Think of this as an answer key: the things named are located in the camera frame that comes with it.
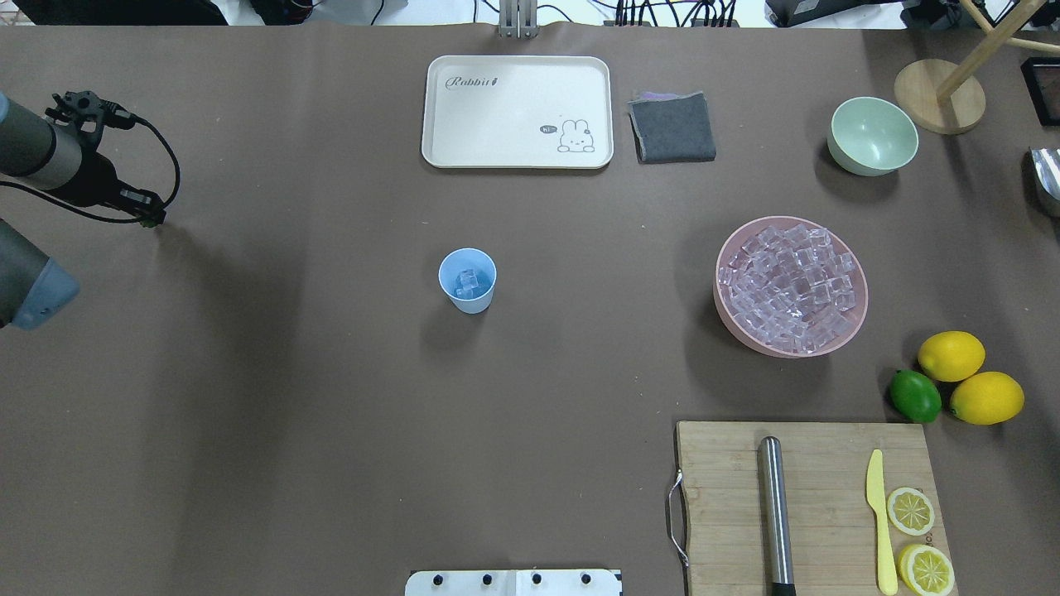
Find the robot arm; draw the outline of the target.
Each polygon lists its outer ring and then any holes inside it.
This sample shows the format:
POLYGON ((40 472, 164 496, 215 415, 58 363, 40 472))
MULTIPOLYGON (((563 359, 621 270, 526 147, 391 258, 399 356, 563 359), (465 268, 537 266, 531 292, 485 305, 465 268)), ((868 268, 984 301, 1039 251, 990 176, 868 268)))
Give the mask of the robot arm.
MULTIPOLYGON (((155 228, 181 188, 175 151, 147 118, 92 91, 54 94, 43 113, 4 94, 1 108, 2 192, 56 214, 103 225, 155 228), (166 192, 130 185, 101 147, 104 132, 149 132, 171 163, 166 192)), ((2 218, 2 327, 37 329, 80 294, 80 280, 60 260, 2 218)))

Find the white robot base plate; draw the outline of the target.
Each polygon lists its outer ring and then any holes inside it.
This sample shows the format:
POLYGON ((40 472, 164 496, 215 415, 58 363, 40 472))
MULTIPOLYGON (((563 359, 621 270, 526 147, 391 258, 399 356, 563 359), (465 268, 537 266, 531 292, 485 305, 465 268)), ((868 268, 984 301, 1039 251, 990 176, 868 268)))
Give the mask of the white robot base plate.
POLYGON ((622 595, 619 569, 421 569, 405 595, 622 595))

